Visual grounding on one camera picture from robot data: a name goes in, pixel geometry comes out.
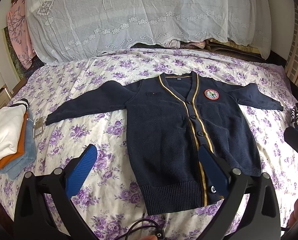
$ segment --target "black and white striped cuff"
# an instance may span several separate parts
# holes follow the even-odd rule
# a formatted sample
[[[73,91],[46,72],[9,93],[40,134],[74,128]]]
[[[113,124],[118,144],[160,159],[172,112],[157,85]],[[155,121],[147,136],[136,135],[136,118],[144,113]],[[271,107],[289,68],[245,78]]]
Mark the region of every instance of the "black and white striped cuff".
[[[24,105],[26,107],[26,111],[28,110],[29,108],[29,102],[27,99],[25,98],[21,98],[19,101],[17,101],[16,103],[14,103],[13,105],[11,105],[10,107],[13,107],[13,106],[20,106],[20,105]]]

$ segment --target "clothing label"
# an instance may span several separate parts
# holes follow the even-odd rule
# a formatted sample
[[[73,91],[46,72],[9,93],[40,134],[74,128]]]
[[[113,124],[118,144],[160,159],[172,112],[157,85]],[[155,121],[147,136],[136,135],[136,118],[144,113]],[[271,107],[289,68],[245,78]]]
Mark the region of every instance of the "clothing label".
[[[214,89],[207,89],[204,95],[210,100],[217,100],[219,98],[219,93]]]
[[[33,127],[33,136],[34,138],[37,138],[39,135],[41,135],[43,132],[43,117],[40,117],[38,121],[35,122],[35,125]]]

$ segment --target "black cable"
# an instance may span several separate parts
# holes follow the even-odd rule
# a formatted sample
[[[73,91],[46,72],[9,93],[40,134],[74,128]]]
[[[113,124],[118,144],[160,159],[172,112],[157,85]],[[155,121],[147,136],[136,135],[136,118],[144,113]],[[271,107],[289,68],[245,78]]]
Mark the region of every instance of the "black cable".
[[[128,237],[129,237],[129,235],[131,234],[132,229],[133,229],[137,224],[139,224],[139,223],[141,223],[141,222],[144,222],[144,221],[153,223],[153,224],[155,225],[155,226],[153,226],[153,227],[155,227],[155,228],[161,230],[161,227],[159,226],[159,224],[158,224],[156,221],[153,221],[153,220],[151,220],[151,219],[143,218],[143,219],[140,219],[140,220],[138,220],[137,222],[135,222],[135,223],[129,228],[128,232],[125,234],[125,235],[126,235],[125,240],[128,240]]]
[[[283,228],[281,227],[281,231],[289,231],[290,228]]]
[[[138,228],[136,228],[136,229],[133,229],[133,230],[129,233],[129,235],[132,234],[132,233],[134,233],[135,231],[138,231],[138,230],[140,230],[140,229],[144,229],[144,228],[157,228],[157,226],[142,226],[142,227],[138,227]],[[121,239],[121,238],[124,238],[126,235],[127,235],[127,233],[123,234],[122,236],[118,236],[118,237],[117,237],[116,239],[114,239],[114,240],[119,240],[119,239]]]

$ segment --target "pink cloth under curtain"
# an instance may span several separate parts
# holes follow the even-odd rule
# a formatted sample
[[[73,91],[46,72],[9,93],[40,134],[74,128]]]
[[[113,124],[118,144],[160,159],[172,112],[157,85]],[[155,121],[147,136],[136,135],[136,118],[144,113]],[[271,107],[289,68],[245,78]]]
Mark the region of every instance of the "pink cloth under curtain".
[[[13,49],[24,68],[30,68],[31,59],[36,53],[31,44],[25,17],[25,0],[18,0],[12,4],[7,14],[7,25]]]

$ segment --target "metal screw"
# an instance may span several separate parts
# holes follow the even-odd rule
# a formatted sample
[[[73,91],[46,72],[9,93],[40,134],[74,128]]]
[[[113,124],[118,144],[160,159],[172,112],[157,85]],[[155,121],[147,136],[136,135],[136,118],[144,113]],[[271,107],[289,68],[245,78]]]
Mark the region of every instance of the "metal screw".
[[[60,175],[60,174],[62,173],[62,168],[56,168],[56,169],[53,171],[53,173],[54,173],[55,175]]]
[[[262,173],[262,176],[265,177],[266,179],[269,179],[270,178],[270,175],[266,172]]]
[[[30,172],[30,171],[26,172],[25,177],[26,177],[27,179],[30,178],[30,177],[31,177],[31,172]]]
[[[240,175],[241,174],[241,170],[238,169],[238,168],[233,168],[232,169],[232,172],[233,172],[233,174],[236,174],[236,175]]]

